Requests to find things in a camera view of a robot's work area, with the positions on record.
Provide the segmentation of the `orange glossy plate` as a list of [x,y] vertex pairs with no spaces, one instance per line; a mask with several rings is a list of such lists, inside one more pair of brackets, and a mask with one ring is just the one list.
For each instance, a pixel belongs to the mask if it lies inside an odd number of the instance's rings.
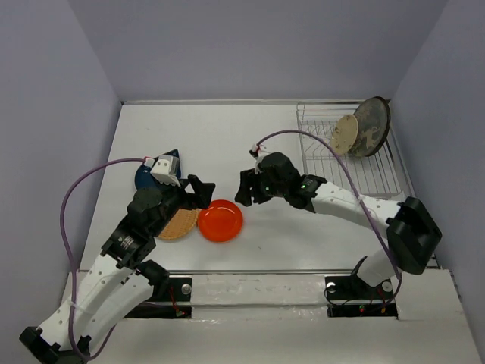
[[217,199],[199,212],[198,229],[213,243],[227,243],[237,238],[243,229],[244,217],[240,208],[229,200]]

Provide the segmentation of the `cream plate with prints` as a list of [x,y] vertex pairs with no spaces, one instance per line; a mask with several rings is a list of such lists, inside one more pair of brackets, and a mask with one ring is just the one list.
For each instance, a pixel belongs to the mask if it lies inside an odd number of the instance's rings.
[[354,115],[344,115],[336,123],[330,138],[330,146],[337,155],[346,154],[358,136],[358,120]]

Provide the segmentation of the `grey deer plate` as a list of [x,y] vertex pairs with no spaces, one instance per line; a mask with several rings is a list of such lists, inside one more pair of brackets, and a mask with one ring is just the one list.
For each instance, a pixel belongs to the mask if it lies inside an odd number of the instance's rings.
[[386,126],[386,110],[383,97],[375,96],[363,101],[354,111],[358,120],[358,136],[349,154],[355,157],[370,157],[382,147],[381,139]]

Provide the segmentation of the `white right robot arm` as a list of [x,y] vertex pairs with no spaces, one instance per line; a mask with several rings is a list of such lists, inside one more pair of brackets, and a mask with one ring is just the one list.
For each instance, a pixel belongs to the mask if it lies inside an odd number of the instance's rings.
[[300,174],[281,152],[259,157],[254,168],[240,172],[235,200],[249,207],[275,197],[296,209],[369,228],[385,240],[380,251],[361,259],[351,273],[349,289],[357,297],[403,272],[421,275],[443,236],[419,199],[409,196],[398,202],[345,190],[323,177]]

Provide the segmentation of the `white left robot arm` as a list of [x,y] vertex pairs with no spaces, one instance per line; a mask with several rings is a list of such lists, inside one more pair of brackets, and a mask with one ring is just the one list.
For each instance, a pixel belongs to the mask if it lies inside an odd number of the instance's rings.
[[167,293],[169,272],[147,257],[156,237],[181,209],[209,207],[215,189],[190,174],[174,185],[135,192],[127,213],[102,246],[71,298],[37,327],[20,334],[20,342],[40,363],[86,363],[90,351],[134,307]]

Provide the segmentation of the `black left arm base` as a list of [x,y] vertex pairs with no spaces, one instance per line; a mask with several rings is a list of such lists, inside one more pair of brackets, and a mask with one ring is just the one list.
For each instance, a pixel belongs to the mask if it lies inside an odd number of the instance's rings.
[[190,319],[192,276],[171,275],[165,290],[153,294],[125,315],[126,319]]

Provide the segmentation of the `large teal floral plate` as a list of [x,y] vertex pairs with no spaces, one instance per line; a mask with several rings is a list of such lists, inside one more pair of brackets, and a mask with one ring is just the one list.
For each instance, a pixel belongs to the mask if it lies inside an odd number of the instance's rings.
[[381,144],[380,146],[383,146],[387,140],[387,137],[389,135],[390,127],[391,127],[391,120],[392,120],[392,114],[391,114],[391,108],[390,108],[390,100],[389,99],[382,99],[385,110],[386,110],[386,126],[384,129],[384,133],[381,139]]

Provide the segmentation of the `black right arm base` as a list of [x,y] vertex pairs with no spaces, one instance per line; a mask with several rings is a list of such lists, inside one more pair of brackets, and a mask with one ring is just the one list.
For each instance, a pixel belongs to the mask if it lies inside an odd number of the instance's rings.
[[327,276],[324,297],[329,318],[398,317],[390,280],[369,287],[349,275]]

